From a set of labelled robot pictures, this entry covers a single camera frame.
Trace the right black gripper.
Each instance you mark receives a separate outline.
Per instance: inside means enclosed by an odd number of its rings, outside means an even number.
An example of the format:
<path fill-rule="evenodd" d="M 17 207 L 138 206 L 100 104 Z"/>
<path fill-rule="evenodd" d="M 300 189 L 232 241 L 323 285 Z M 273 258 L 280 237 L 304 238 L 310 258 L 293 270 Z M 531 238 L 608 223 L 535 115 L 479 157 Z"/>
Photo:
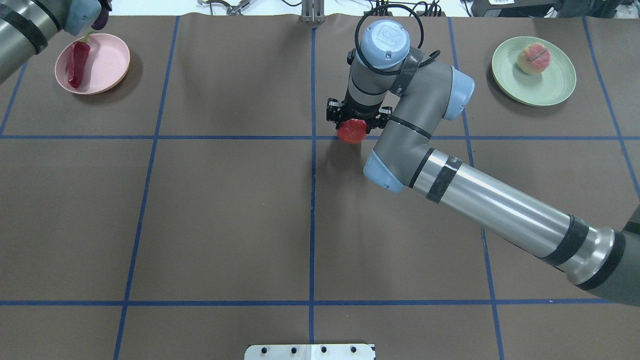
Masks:
<path fill-rule="evenodd" d="M 334 123 L 334 129 L 338 130 L 342 123 L 351 119 L 362 120 L 366 124 L 366 131 L 384 129 L 393 114 L 390 105 L 362 105 L 350 97 L 339 101 L 336 98 L 327 98 L 326 120 Z"/>

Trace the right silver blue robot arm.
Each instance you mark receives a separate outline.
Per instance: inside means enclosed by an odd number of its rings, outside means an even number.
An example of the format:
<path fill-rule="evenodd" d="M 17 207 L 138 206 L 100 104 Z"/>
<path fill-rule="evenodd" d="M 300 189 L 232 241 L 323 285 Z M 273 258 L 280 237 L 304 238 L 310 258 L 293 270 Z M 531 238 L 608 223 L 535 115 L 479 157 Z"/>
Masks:
<path fill-rule="evenodd" d="M 430 146 L 441 120 L 461 116 L 474 81 L 410 45 L 409 32 L 390 19 L 364 30 L 362 17 L 347 54 L 343 100 L 329 98 L 326 119 L 339 139 L 357 144 L 382 133 L 365 177 L 388 191 L 417 191 L 498 234 L 562 271 L 585 292 L 622 305 L 640 303 L 639 212 L 622 231 L 592 227 Z"/>

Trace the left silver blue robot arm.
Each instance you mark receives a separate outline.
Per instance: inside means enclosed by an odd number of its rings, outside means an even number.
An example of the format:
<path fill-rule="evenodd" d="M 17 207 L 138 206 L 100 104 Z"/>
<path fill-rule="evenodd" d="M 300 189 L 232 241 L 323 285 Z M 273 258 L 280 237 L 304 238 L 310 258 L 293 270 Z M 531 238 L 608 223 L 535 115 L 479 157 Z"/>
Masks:
<path fill-rule="evenodd" d="M 2 0 L 0 81 L 41 54 L 59 32 L 79 36 L 103 29 L 112 9 L 110 0 Z"/>

